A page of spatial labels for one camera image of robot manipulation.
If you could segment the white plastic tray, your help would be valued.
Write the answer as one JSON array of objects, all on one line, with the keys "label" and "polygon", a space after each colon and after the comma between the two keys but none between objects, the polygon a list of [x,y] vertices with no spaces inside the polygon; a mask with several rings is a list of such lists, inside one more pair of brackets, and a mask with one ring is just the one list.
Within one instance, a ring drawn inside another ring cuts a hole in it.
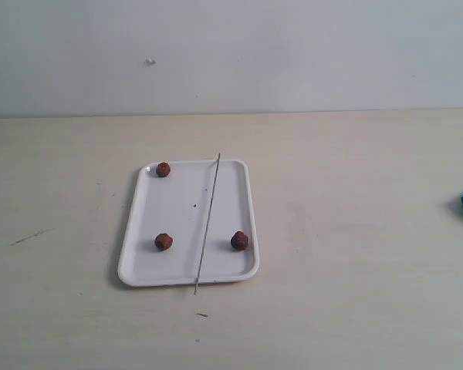
[{"label": "white plastic tray", "polygon": [[[208,214],[216,160],[170,163],[171,173],[158,177],[156,163],[138,174],[118,263],[118,277],[135,288],[194,285]],[[237,231],[248,236],[248,248],[237,251],[231,238]],[[159,251],[158,234],[174,239]],[[201,284],[244,281],[259,269],[248,167],[241,160],[221,158]]]}]

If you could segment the thin metal skewer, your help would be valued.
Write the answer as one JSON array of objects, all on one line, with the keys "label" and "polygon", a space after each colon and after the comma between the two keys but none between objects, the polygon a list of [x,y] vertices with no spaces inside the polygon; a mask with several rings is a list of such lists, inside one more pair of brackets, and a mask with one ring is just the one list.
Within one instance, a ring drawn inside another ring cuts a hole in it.
[{"label": "thin metal skewer", "polygon": [[212,207],[214,203],[214,198],[215,198],[215,189],[216,189],[216,183],[218,179],[218,172],[220,168],[220,162],[221,162],[221,152],[218,153],[218,157],[216,160],[216,166],[215,166],[215,175],[213,178],[213,183],[212,183],[212,188],[211,188],[211,199],[209,201],[209,206],[208,206],[208,214],[206,218],[206,223],[205,223],[205,229],[204,229],[204,236],[203,236],[203,242],[201,245],[201,254],[199,258],[199,264],[198,264],[198,271],[194,283],[194,296],[197,295],[198,293],[198,287],[199,287],[199,282],[201,278],[201,270],[203,266],[203,261],[204,261],[204,254],[205,254],[205,248],[206,248],[206,243],[208,239],[208,232],[209,232],[209,225],[211,222],[211,212],[212,212]]}]

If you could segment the red ball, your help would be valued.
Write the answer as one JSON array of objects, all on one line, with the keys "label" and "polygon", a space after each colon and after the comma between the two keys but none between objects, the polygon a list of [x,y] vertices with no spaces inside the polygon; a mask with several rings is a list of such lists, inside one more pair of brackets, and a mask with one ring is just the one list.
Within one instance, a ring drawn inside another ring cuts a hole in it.
[{"label": "red ball", "polygon": [[232,236],[230,243],[237,251],[246,250],[248,248],[248,236],[242,231],[237,231]]},{"label": "red ball", "polygon": [[154,246],[159,251],[165,251],[169,249],[173,244],[173,237],[167,233],[158,234],[154,239]]},{"label": "red ball", "polygon": [[167,177],[171,173],[171,165],[168,162],[161,162],[155,170],[158,177]]}]

